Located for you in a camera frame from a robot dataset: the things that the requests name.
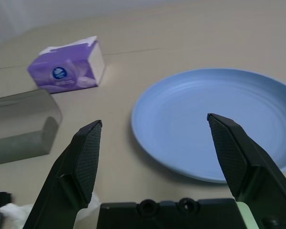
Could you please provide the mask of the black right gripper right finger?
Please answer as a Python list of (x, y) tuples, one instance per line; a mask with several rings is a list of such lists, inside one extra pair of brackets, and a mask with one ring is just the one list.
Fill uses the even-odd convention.
[(286, 229), (286, 178), (270, 155), (232, 119), (207, 115), (221, 170), (237, 202), (261, 229)]

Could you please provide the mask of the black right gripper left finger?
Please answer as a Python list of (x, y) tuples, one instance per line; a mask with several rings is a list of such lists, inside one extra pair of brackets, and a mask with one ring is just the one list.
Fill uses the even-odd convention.
[(95, 184), (102, 122), (96, 120), (73, 136), (54, 162), (24, 224), (26, 229), (72, 229), (87, 208)]

